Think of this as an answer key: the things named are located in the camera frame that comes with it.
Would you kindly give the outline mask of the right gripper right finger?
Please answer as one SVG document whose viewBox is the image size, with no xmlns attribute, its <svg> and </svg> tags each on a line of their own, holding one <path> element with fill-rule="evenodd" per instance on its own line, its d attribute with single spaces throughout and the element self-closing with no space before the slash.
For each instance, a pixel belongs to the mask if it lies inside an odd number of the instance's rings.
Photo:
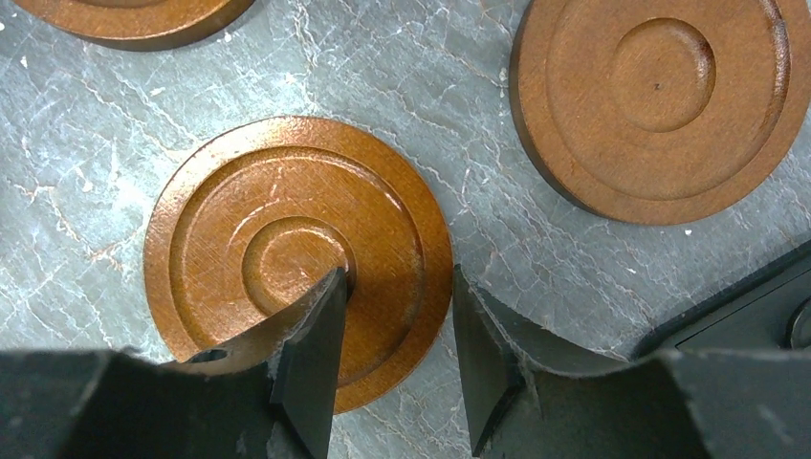
<svg viewBox="0 0 811 459">
<path fill-rule="evenodd" d="M 453 273 L 476 458 L 806 458 L 810 355 L 658 350 L 619 361 L 559 337 Z"/>
</svg>

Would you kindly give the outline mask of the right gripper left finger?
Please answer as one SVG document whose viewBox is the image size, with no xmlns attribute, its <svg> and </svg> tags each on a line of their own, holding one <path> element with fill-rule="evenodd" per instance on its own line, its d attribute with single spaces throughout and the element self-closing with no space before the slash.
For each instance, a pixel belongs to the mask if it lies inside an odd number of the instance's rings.
<svg viewBox="0 0 811 459">
<path fill-rule="evenodd" d="M 324 458 L 348 285 L 300 299 L 188 361 L 112 350 L 1 355 L 5 458 Z"/>
</svg>

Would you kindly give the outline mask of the wooden coaster five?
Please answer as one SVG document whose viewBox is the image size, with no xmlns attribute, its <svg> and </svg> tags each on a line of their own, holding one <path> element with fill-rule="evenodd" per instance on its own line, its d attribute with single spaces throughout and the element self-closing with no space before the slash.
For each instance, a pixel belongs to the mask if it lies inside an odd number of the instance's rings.
<svg viewBox="0 0 811 459">
<path fill-rule="evenodd" d="M 226 28 L 252 0 L 18 0 L 16 5 L 66 33 L 125 51 L 182 47 Z"/>
</svg>

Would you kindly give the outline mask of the wooden coaster three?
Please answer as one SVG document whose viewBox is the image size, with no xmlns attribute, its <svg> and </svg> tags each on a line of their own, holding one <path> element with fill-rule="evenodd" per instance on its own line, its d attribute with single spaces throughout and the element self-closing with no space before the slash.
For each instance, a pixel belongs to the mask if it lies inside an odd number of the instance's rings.
<svg viewBox="0 0 811 459">
<path fill-rule="evenodd" d="M 524 151 L 580 208 L 676 225 L 780 164 L 810 100 L 804 1 L 533 1 L 510 63 Z"/>
</svg>

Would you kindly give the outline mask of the wooden coaster four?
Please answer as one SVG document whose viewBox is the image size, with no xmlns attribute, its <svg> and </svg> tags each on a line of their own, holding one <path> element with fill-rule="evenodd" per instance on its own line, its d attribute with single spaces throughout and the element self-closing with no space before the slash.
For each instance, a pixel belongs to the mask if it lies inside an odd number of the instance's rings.
<svg viewBox="0 0 811 459">
<path fill-rule="evenodd" d="M 197 149 L 152 211 L 143 264 L 150 313 L 179 361 L 344 269 L 339 413 L 419 366 L 452 291 L 448 226 L 420 173 L 355 126 L 303 116 L 252 122 Z"/>
</svg>

